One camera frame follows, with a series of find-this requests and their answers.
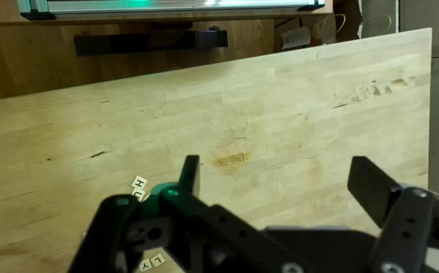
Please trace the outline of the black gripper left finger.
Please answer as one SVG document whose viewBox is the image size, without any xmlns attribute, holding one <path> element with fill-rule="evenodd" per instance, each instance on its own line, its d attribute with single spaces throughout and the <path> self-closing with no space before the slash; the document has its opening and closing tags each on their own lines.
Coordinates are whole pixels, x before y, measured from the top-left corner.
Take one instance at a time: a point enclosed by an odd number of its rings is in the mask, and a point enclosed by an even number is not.
<svg viewBox="0 0 439 273">
<path fill-rule="evenodd" d="M 199 191 L 201 157 L 198 154 L 187 154 L 178 185 L 186 191 L 196 194 Z"/>
</svg>

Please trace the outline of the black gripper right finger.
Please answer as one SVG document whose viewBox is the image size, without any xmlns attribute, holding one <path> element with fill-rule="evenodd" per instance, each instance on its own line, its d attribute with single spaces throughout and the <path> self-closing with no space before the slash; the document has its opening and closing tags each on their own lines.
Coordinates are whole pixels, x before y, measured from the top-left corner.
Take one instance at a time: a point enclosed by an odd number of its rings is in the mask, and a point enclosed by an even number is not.
<svg viewBox="0 0 439 273">
<path fill-rule="evenodd" d="M 403 186 L 367 156 L 354 156 L 348 191 L 371 220 L 382 227 Z"/>
</svg>

